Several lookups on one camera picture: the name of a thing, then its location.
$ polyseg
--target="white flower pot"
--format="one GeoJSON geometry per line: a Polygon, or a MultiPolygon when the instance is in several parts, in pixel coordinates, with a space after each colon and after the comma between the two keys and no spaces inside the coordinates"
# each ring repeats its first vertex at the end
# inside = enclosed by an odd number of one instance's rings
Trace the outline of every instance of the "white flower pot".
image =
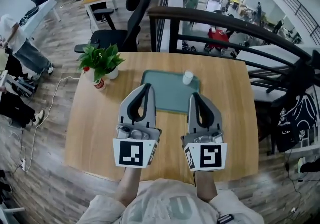
{"type": "Polygon", "coordinates": [[[119,76],[118,67],[116,67],[112,72],[106,75],[108,79],[115,79],[119,76]]]}

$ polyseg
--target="forearm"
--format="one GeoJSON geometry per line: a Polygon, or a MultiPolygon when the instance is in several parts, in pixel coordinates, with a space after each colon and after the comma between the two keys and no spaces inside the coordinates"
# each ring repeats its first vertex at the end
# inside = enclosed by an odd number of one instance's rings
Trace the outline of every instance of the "forearm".
{"type": "Polygon", "coordinates": [[[138,195],[140,168],[127,168],[115,192],[114,198],[128,206],[138,195]]]}
{"type": "Polygon", "coordinates": [[[11,30],[10,36],[8,37],[8,39],[6,39],[8,43],[11,42],[11,40],[14,38],[14,36],[16,35],[16,32],[19,30],[19,27],[20,25],[18,23],[14,25],[14,27],[11,30]]]}
{"type": "Polygon", "coordinates": [[[197,171],[195,173],[197,196],[209,203],[218,195],[212,172],[197,171]]]}

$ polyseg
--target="green leaves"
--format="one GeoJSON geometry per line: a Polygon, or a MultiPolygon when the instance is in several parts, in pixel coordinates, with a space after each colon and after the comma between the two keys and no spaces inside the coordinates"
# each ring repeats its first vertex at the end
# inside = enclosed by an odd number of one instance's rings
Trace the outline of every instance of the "green leaves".
{"type": "Polygon", "coordinates": [[[95,69],[94,78],[100,80],[104,75],[112,72],[125,60],[120,58],[117,45],[108,49],[96,49],[91,45],[84,48],[84,54],[79,57],[79,69],[90,67],[95,69]]]}

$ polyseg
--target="white cup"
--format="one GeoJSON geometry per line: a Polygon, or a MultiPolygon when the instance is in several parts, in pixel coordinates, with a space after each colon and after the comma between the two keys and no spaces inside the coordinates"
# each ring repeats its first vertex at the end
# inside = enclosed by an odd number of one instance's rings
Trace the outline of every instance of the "white cup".
{"type": "Polygon", "coordinates": [[[187,71],[185,71],[185,73],[183,75],[182,81],[183,81],[184,85],[189,85],[191,83],[191,81],[193,80],[193,78],[194,78],[194,74],[191,71],[187,70],[187,71]]]}

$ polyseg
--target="white sneaker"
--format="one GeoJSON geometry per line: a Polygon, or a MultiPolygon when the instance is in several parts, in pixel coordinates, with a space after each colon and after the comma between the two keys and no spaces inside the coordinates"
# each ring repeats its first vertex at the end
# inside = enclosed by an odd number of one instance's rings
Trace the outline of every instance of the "white sneaker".
{"type": "Polygon", "coordinates": [[[301,167],[307,162],[306,157],[299,158],[298,173],[301,173],[301,167]]]}
{"type": "Polygon", "coordinates": [[[48,69],[48,74],[51,75],[53,73],[54,67],[51,65],[48,69]]]}
{"type": "Polygon", "coordinates": [[[45,117],[45,111],[42,110],[41,112],[39,112],[38,114],[35,114],[35,121],[33,122],[34,125],[38,126],[39,124],[41,124],[41,122],[43,121],[44,117],[45,117]]]}

